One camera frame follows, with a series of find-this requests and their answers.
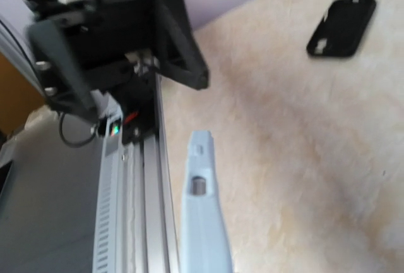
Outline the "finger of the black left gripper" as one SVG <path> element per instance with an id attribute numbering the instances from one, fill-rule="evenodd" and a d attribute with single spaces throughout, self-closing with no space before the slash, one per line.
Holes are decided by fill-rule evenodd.
<path id="1" fill-rule="evenodd" d="M 28 28 L 30 42 L 47 58 L 78 102 L 77 115 L 97 117 L 97 105 L 83 76 L 83 70 L 63 30 L 53 20 L 44 20 Z"/>
<path id="2" fill-rule="evenodd" d="M 195 90 L 208 88 L 210 74 L 193 37 L 184 0 L 155 0 L 156 49 L 162 76 Z"/>

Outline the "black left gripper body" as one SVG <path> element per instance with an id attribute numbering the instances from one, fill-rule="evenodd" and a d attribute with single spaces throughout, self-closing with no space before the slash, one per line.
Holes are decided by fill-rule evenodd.
<path id="1" fill-rule="evenodd" d="M 91 92 L 107 88 L 107 79 L 94 78 L 106 67 L 130 52 L 156 48 L 155 0 L 79 0 L 49 8 L 34 24 L 44 20 L 63 30 Z M 53 111 L 77 112 L 72 91 L 35 46 L 34 57 L 50 64 L 37 73 L 42 89 L 56 90 L 45 94 L 47 105 Z"/>

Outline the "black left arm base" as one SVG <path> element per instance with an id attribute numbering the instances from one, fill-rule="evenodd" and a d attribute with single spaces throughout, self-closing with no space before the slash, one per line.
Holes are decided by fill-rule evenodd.
<path id="1" fill-rule="evenodd" d="M 122 144 L 138 143 L 158 130 L 155 75 L 137 78 L 125 89 L 121 106 Z"/>

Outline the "light blue phone case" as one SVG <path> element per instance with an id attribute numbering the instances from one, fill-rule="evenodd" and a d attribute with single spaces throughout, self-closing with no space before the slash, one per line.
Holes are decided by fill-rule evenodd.
<path id="1" fill-rule="evenodd" d="M 220 205 L 214 140 L 194 131 L 187 147 L 182 189 L 181 272 L 233 272 L 232 252 Z"/>

